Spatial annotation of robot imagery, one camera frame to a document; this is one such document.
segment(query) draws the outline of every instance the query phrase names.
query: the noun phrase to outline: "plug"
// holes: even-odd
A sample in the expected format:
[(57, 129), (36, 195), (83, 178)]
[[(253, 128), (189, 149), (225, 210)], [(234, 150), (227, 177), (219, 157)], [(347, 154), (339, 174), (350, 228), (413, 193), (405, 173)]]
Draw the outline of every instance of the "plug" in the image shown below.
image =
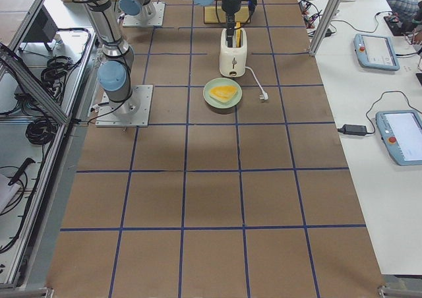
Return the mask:
[(365, 136), (368, 134), (367, 128), (364, 125), (343, 125), (343, 127), (337, 129), (339, 133), (348, 135)]
[(91, 107), (90, 112), (99, 112), (100, 111), (100, 105), (99, 104), (95, 104)]
[(333, 31), (331, 31), (330, 29), (327, 29), (327, 32), (325, 32), (325, 37), (329, 37), (333, 34)]
[(268, 94), (263, 90), (262, 91), (262, 94), (261, 95), (259, 95), (259, 99), (260, 99), (260, 101), (262, 101), (262, 102), (266, 102), (266, 101), (268, 101)]

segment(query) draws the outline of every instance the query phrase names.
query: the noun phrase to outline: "white power cord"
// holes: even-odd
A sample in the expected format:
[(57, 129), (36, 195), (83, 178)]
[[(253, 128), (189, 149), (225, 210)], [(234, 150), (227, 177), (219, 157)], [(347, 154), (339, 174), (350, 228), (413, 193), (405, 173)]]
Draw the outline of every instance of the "white power cord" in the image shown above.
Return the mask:
[(246, 68), (246, 69), (249, 69), (249, 70), (252, 72), (253, 78), (255, 78), (255, 81), (256, 81), (256, 83), (258, 84), (259, 88), (261, 88), (261, 92), (262, 92), (262, 94), (261, 94), (261, 95), (259, 95), (259, 99), (260, 99), (262, 102), (267, 101), (267, 100), (268, 100), (268, 94), (267, 94), (267, 93), (265, 92), (265, 90), (262, 88), (262, 86), (261, 86), (261, 84), (259, 83), (258, 78), (256, 77), (256, 75), (255, 75), (254, 71), (252, 70), (252, 68), (250, 68), (250, 67), (248, 67), (248, 66), (245, 66), (245, 68)]

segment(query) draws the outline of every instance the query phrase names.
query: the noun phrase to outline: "metal base plate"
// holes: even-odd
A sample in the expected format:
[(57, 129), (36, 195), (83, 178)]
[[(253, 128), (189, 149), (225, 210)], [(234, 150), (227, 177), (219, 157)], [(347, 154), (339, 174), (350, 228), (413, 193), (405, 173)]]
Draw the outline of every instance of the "metal base plate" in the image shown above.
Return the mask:
[[(101, 107), (98, 115), (104, 115), (96, 119), (97, 127), (147, 127), (150, 117), (152, 85), (135, 85), (133, 86), (132, 97), (137, 97), (140, 101), (140, 107), (134, 114), (128, 116), (116, 116), (109, 113), (109, 106)], [(108, 102), (106, 93), (103, 95), (102, 102)]]
[(166, 3), (152, 3), (156, 9), (156, 15), (154, 18), (146, 22), (141, 22), (136, 19), (134, 16), (126, 15), (123, 21), (124, 28), (147, 28), (151, 26), (162, 26), (164, 19), (164, 8)]

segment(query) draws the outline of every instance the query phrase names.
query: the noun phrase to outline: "plaid shirt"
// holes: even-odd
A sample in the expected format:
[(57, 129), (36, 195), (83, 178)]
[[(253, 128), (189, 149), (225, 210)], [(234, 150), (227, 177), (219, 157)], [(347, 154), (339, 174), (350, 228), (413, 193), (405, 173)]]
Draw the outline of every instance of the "plaid shirt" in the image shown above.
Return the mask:
[(387, 0), (387, 3), (401, 21), (411, 20), (419, 11), (417, 0)]

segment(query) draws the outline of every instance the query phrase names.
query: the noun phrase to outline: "bread slice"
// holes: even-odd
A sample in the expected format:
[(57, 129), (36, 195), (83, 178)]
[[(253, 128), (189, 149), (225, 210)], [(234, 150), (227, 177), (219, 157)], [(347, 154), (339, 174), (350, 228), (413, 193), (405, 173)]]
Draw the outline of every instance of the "bread slice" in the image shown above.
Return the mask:
[(226, 85), (213, 87), (208, 91), (211, 98), (214, 98), (222, 104), (228, 103), (237, 94), (236, 86)]

